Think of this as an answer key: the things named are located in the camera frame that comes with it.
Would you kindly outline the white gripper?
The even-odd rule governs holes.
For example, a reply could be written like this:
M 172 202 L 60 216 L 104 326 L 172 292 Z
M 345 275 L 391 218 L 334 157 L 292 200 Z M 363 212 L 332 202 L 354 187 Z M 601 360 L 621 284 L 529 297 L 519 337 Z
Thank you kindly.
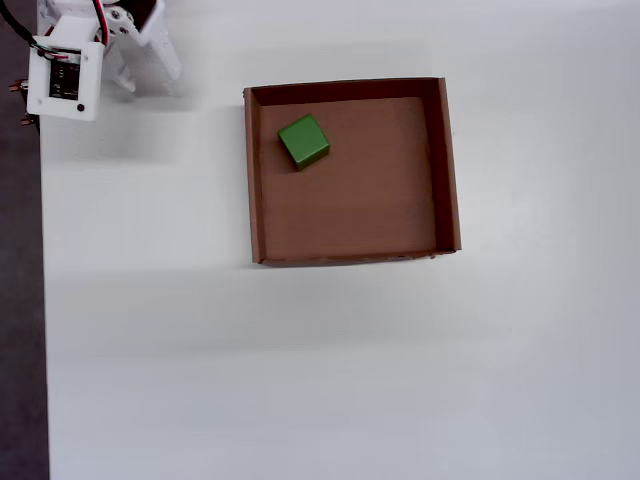
M 166 2 L 93 0 L 90 5 L 98 20 L 94 40 L 109 46 L 102 67 L 106 77 L 125 92 L 135 93 L 136 82 L 115 41 L 139 46 L 142 95 L 173 95 L 182 65 L 166 26 Z

